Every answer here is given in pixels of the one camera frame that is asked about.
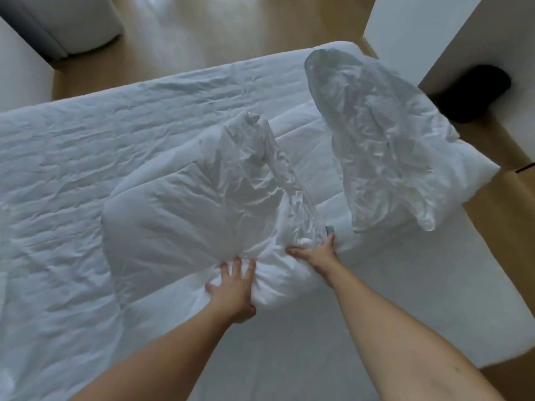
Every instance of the black object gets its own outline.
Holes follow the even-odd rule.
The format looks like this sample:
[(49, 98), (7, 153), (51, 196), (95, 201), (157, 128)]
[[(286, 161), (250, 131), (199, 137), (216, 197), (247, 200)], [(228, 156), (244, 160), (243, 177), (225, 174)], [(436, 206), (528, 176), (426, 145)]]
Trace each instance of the black object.
[(482, 116), (492, 101), (511, 87), (502, 69), (479, 65), (465, 73), (438, 98), (438, 109), (447, 119), (467, 123)]

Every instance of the bed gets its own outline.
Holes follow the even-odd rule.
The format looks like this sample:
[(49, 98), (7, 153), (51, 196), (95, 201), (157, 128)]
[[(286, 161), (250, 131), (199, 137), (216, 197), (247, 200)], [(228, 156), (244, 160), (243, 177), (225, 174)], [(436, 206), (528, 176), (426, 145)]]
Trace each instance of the bed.
[[(351, 43), (333, 46), (359, 53)], [(288, 155), (301, 152), (301, 163), (317, 163), (298, 127), (283, 132), (277, 125), (279, 115), (311, 100), (303, 69), (310, 52), (271, 55), (0, 116), (0, 215), (2, 232), (10, 238), (3, 245), (9, 259), (2, 270), (4, 284), (9, 282), (0, 320), (3, 393), (20, 400), (65, 399), (120, 358), (125, 342), (170, 328), (165, 320), (173, 307), (162, 304), (156, 314), (138, 309), (138, 323), (124, 335), (101, 249), (104, 200), (145, 161), (244, 109), (281, 129), (274, 131)], [(328, 219), (334, 207), (328, 201), (318, 205)], [(399, 231), (385, 241), (387, 250), (370, 249), (359, 261), (348, 243), (351, 225), (331, 219), (347, 243), (343, 260), (477, 366), (510, 359), (535, 343), (531, 313), (463, 209), (434, 232)], [(229, 331), (191, 399), (223, 395), (378, 399), (327, 288)]]

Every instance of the white pillow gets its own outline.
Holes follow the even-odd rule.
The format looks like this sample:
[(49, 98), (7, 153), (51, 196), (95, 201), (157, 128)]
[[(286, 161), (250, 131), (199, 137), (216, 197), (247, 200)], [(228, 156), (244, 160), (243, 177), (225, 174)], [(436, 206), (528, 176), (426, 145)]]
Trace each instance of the white pillow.
[(219, 284), (219, 264), (235, 256), (243, 273), (257, 259), (256, 306), (309, 291), (319, 278), (284, 248), (326, 237), (267, 121), (247, 112), (126, 177), (105, 203), (102, 232), (121, 307), (189, 276), (193, 311), (209, 299), (206, 279)]
[(305, 71), (333, 132), (354, 232), (394, 226), (407, 212), (431, 231), (498, 172), (424, 93), (377, 59), (316, 50)]

